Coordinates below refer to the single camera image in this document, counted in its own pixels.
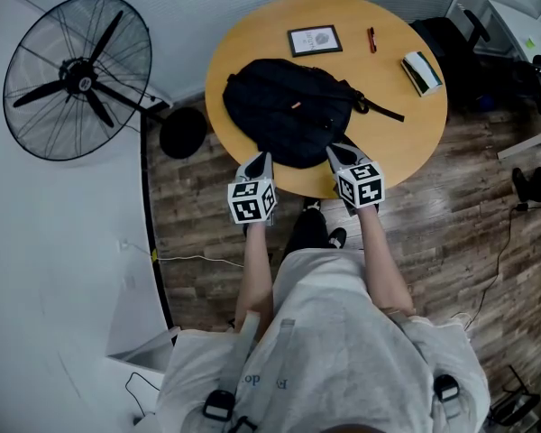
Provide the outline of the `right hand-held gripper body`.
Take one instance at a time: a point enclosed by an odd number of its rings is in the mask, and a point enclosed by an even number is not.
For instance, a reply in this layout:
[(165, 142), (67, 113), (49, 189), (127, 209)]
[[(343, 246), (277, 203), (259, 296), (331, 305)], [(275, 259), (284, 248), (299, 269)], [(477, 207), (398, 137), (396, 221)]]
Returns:
[(379, 163), (367, 161), (341, 168), (334, 172), (334, 179), (335, 190), (350, 217), (362, 207), (375, 206), (379, 210), (384, 201), (384, 176)]

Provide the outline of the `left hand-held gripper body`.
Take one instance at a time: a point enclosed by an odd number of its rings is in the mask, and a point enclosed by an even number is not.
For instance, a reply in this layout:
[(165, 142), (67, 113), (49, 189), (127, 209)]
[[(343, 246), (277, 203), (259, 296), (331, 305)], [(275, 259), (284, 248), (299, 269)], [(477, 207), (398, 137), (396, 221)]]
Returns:
[(274, 181), (264, 178), (231, 183), (227, 187), (227, 202), (237, 225), (269, 223), (277, 205)]

